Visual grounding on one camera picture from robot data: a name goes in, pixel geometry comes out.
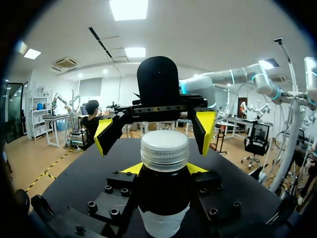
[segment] dark hair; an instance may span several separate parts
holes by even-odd
[[[88,112],[89,115],[93,115],[96,108],[99,107],[99,103],[97,100],[90,100],[86,105],[86,111]]]

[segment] floor tape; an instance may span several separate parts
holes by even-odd
[[[50,175],[49,173],[47,173],[48,170],[50,170],[54,165],[56,165],[61,159],[65,158],[66,155],[68,155],[69,153],[72,152],[72,149],[69,150],[66,154],[64,154],[62,157],[60,157],[58,160],[55,161],[55,163],[51,164],[51,166],[49,166],[40,176],[37,177],[36,180],[34,180],[33,183],[31,183],[31,185],[26,189],[26,192],[28,192],[30,190],[31,187],[33,187],[35,185],[35,183],[44,175],[47,175],[48,177],[52,178],[52,179],[56,179],[56,177]]]

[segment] wooden floor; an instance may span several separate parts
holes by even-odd
[[[185,132],[184,128],[177,128],[177,130]],[[28,190],[28,194],[30,197],[36,194],[42,194],[54,180],[49,177],[49,175],[57,177],[83,153],[82,151],[76,150],[69,152],[69,149],[63,148],[64,132],[60,132],[58,137],[61,145],[59,148],[48,146],[45,137],[34,141],[28,140],[26,136],[23,136],[6,145],[5,151],[13,170],[11,176],[13,178],[12,185],[14,189],[21,188],[27,190],[30,185],[38,179]],[[130,137],[141,138],[140,131],[131,131]],[[194,137],[192,131],[189,132],[189,137]],[[244,157],[251,155],[244,150],[243,139],[235,137],[234,139],[225,140],[222,150],[227,151],[227,154],[222,154],[225,158],[246,173],[250,172],[247,167],[247,162],[241,164],[241,160]],[[272,161],[274,158],[274,153],[275,151],[270,151],[269,161]],[[260,159],[261,164],[264,163],[265,157],[257,156],[257,158]],[[47,171],[47,174],[44,175],[43,172],[48,168],[50,169]]]

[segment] man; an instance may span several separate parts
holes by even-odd
[[[99,120],[101,119],[101,112],[98,112],[99,103],[97,100],[90,100],[85,107],[88,117],[83,118],[82,125],[88,130],[88,146],[91,146],[95,142],[94,136],[99,125]]]
[[[311,148],[312,157],[315,157],[315,158],[317,158],[316,145],[317,145],[317,136],[316,136],[314,143],[312,145],[312,148]],[[300,196],[298,197],[298,200],[297,200],[298,205],[301,205],[303,203],[304,197],[306,196],[311,183],[313,182],[314,178],[317,176],[317,166],[316,166],[315,160],[312,158],[307,158],[307,162],[305,164],[304,176],[307,176],[307,175],[309,175],[309,177],[308,177],[306,184],[304,186],[302,186],[302,189],[300,188],[301,189]]]

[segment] bottle cap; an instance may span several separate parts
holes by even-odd
[[[176,171],[186,166],[188,157],[188,137],[179,131],[155,130],[141,139],[141,160],[149,169]]]

